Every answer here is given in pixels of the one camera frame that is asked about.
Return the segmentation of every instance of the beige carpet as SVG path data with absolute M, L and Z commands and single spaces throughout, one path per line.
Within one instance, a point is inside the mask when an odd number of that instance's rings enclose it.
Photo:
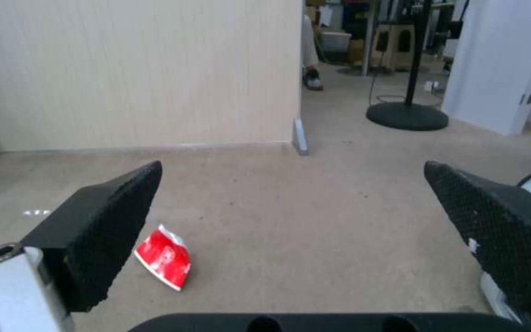
M 0 154 L 0 243 L 18 240 L 75 189 L 151 160 L 164 178 L 141 238 L 163 223 L 192 250 L 183 292 L 130 258 L 78 331 L 118 331 L 166 313 L 486 311 L 480 269 L 422 176 L 426 160 L 505 183 L 531 172 L 531 132 L 503 137 L 453 121 L 440 132 L 367 122 L 369 78 L 323 66 L 304 92 L 312 149 L 278 145 Z M 398 76 L 379 93 L 404 90 Z M 432 96 L 422 96 L 427 103 Z

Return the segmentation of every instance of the shoe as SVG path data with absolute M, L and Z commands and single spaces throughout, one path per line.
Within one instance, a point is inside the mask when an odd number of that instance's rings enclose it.
M 312 91 L 323 91 L 323 84 L 316 69 L 308 70 L 303 76 L 304 87 Z

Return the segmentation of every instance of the beige wall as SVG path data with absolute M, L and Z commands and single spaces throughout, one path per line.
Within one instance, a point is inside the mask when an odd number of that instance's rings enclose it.
M 0 151 L 291 140 L 300 0 L 0 0 Z

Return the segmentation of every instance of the wooden stool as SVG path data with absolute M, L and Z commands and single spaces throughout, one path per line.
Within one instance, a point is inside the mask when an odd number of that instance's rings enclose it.
M 391 70 L 409 69 L 415 49 L 415 27 L 412 24 L 381 24 L 374 34 L 372 47 L 373 65 Z

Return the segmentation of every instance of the crushed red cup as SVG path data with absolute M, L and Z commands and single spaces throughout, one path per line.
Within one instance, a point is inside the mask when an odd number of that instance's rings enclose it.
M 192 264 L 181 237 L 159 225 L 134 254 L 160 281 L 178 292 L 182 290 Z

